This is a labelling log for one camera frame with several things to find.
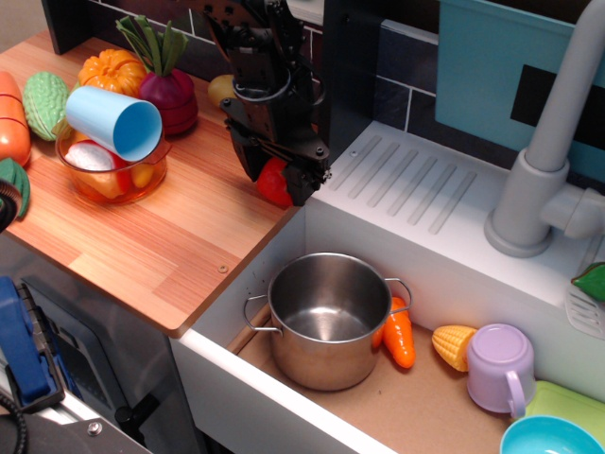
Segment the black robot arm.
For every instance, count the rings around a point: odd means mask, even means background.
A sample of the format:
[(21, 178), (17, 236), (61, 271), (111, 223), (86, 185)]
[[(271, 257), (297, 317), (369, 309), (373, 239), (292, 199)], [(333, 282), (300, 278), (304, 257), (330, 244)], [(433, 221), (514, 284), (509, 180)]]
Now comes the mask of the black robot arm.
[(313, 128), (325, 85), (301, 52), (303, 23), (285, 1), (206, 1), (202, 13), (232, 69), (220, 108), (240, 164), (256, 182), (282, 160), (286, 191), (304, 205), (330, 176), (330, 151)]

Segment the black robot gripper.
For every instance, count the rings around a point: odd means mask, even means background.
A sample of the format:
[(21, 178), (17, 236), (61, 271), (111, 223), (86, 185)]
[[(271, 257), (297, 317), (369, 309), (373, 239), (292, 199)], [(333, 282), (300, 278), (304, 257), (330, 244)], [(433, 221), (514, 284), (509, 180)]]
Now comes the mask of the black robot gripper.
[(287, 193), (304, 206), (331, 177), (329, 149), (313, 128), (323, 86), (311, 70), (236, 70), (233, 89), (220, 108), (245, 173), (256, 182), (271, 157), (283, 160)]

